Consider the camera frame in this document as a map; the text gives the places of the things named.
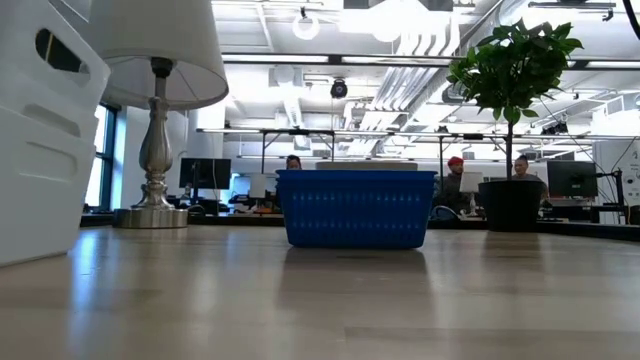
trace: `laundry basket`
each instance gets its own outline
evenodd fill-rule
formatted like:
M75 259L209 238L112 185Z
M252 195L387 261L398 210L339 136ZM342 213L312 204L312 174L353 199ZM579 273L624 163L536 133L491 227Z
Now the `laundry basket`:
M433 171L277 173L291 245L408 249L424 242Z

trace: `table surface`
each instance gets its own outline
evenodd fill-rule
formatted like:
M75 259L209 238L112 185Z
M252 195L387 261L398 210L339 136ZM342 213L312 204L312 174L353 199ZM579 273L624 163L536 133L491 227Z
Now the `table surface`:
M6 359L631 360L640 248L427 232L416 251L295 249L282 228L90 229L0 268Z

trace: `cable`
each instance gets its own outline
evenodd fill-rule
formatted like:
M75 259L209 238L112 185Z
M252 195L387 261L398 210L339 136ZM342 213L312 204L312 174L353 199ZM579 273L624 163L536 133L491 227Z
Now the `cable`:
M624 4L624 9L627 12L627 16L629 17L631 28L633 29L633 32L636 33L636 37L640 39L640 24L638 24L638 19L636 19L636 14L633 11L631 0L622 0L622 3Z
M634 136L633 139L631 139L631 142L629 142L629 145L627 146L627 148L624 150L624 152L622 153L622 155L620 155L620 157L618 158L618 160L616 160L616 163L613 164L613 166L611 167L611 171L609 172L613 172L613 170L616 168L616 165L618 165L618 163L620 162L620 160L622 160L622 158L627 154L627 151L629 151L629 149L631 149L631 145L633 145L633 143L636 141L638 137Z
M558 120L556 118L556 116L553 114L553 112L551 112L551 110L549 109L549 107L547 106L547 104L545 104L545 102L542 100L542 98L540 99L540 102L542 103L542 105L544 106L545 109L547 109L547 111L549 112L549 114L551 115L551 117L553 118L553 120L555 120L556 122L560 122L560 120ZM593 156L589 155L589 153L587 153L585 151L585 149L582 147L582 145L580 145L580 143L571 135L567 132L567 135L569 135L569 138L571 140L573 140L573 142L576 143L576 145L578 145L578 147L580 148L580 151L582 151L583 154L587 155L589 157L589 159L596 165L596 167L598 169L600 169L600 171L602 171L603 173L606 173L606 171L602 168L602 166L600 166L593 158ZM611 194L615 194L616 192L613 191L613 185L611 185L611 179L609 179L608 176L605 176L605 179L607 179L607 183L609 183L609 190L611 190ZM613 200L606 196L604 197L605 200L609 201L609 202L613 202Z

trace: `red cap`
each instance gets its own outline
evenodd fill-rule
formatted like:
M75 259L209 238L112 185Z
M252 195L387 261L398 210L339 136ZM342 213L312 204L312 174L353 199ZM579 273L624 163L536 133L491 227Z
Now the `red cap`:
M447 165L451 166L451 165L458 165L458 164L464 164L464 160L462 160L461 158L454 156L451 159L449 159L449 162L447 162Z

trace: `white storage bin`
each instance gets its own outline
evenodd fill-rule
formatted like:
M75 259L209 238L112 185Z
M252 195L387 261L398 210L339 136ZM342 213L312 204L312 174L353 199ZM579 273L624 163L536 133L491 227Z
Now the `white storage bin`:
M0 106L93 142L108 66L48 1L2 0L1 8ZM38 55L42 29L83 62L81 73L54 69Z
M74 246L95 156L78 139L0 107L0 265Z

